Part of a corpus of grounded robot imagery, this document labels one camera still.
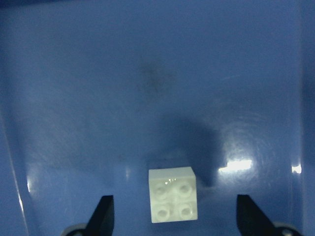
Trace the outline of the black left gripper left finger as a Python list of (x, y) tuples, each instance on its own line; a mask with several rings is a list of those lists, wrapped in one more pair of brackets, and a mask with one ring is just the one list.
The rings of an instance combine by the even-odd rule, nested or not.
[(114, 222), (114, 196), (102, 196), (84, 229), (83, 235), (111, 236)]

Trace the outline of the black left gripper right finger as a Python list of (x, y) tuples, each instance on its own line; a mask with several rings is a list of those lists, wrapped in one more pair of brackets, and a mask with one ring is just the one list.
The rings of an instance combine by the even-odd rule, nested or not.
[(242, 236), (281, 235), (249, 195), (237, 195), (236, 221)]

